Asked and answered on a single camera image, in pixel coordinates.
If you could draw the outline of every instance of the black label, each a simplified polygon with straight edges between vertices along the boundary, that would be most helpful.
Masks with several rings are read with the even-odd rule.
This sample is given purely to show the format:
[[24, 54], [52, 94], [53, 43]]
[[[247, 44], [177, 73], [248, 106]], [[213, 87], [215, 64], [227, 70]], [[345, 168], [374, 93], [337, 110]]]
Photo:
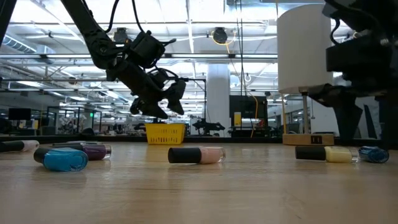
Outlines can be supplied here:
[[311, 136], [311, 144], [322, 144], [322, 136]]

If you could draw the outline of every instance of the yellow basket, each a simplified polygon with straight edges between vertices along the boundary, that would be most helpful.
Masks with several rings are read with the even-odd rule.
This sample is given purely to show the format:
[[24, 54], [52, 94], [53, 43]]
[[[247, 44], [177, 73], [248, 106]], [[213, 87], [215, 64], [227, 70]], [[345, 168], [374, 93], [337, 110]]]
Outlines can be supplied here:
[[145, 124], [148, 144], [181, 144], [185, 124]]

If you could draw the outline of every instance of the monitor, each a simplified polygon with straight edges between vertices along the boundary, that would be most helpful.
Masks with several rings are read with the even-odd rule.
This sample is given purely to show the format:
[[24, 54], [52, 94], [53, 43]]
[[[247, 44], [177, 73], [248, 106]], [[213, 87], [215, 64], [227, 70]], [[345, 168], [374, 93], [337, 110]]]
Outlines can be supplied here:
[[30, 108], [9, 108], [8, 120], [30, 120], [32, 110]]

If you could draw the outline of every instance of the wooden block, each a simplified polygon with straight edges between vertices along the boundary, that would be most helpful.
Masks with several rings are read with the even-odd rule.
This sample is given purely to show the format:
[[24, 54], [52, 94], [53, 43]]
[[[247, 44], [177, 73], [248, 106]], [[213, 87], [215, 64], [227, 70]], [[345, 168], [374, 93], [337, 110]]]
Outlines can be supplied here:
[[283, 144], [291, 146], [334, 146], [332, 134], [284, 134]]

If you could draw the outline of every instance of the pink nail polish bottle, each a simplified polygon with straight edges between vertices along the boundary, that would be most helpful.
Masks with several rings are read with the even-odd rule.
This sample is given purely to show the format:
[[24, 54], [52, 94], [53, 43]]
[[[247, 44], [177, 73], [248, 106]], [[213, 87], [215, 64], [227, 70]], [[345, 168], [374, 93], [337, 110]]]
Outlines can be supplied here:
[[225, 160], [221, 147], [172, 147], [169, 149], [170, 163], [212, 164]]

